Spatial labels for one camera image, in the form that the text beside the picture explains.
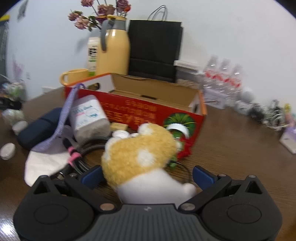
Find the clear water bottle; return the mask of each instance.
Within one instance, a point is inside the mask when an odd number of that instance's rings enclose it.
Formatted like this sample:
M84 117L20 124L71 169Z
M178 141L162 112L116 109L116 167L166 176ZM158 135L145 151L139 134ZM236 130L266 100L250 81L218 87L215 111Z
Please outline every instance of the clear water bottle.
M229 64L229 59L223 59L215 79L216 82L214 88L223 93L225 93L225 87L227 87L229 84Z
M218 61L218 57L213 55L204 69L204 73L205 73L205 78L203 81L204 88L213 88L213 85L215 84L215 78L217 74L217 61Z
M229 78L229 86L227 88L226 105L234 107L237 95L241 91L242 85L242 66L236 65Z

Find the wall outlet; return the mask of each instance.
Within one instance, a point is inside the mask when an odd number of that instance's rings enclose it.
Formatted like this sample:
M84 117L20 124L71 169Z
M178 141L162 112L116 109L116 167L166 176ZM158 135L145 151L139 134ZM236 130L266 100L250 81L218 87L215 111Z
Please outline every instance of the wall outlet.
M43 94L45 94L45 93L50 92L54 89L55 88L52 88L52 87L42 87L42 92L43 92Z

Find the white wall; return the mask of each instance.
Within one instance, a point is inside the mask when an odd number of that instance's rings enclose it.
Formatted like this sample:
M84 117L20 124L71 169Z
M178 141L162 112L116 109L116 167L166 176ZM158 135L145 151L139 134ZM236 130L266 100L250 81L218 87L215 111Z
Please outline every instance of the white wall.
M239 63L244 85L257 101L278 98L296 110L296 19L274 0L130 0L129 19L146 19L166 4L168 20L182 21L182 60L204 66L211 54ZM76 0L29 0L26 17L16 21L20 3L11 11L8 40L8 74L12 56L25 65L28 97L42 93L42 86L59 87L59 75L86 66L88 37L67 19L71 9L86 10Z

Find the yellow fur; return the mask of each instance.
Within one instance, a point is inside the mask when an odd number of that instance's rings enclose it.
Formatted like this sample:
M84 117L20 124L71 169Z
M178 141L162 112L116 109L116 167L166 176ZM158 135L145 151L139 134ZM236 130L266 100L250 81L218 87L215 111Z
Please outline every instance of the yellow fur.
M164 168L176 153L176 143L172 134L165 128L149 124L151 135L140 134L134 138L121 139L111 145L102 156L102 168L108 184L115 188L133 177L157 168ZM155 157L150 166L142 166L137 157L140 150L147 150Z

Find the yellow thermos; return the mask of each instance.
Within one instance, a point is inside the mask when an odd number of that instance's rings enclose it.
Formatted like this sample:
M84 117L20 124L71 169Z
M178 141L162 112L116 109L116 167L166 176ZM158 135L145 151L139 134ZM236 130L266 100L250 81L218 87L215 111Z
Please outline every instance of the yellow thermos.
M129 58L130 41L126 32L126 18L108 15L102 24L96 75L128 74Z

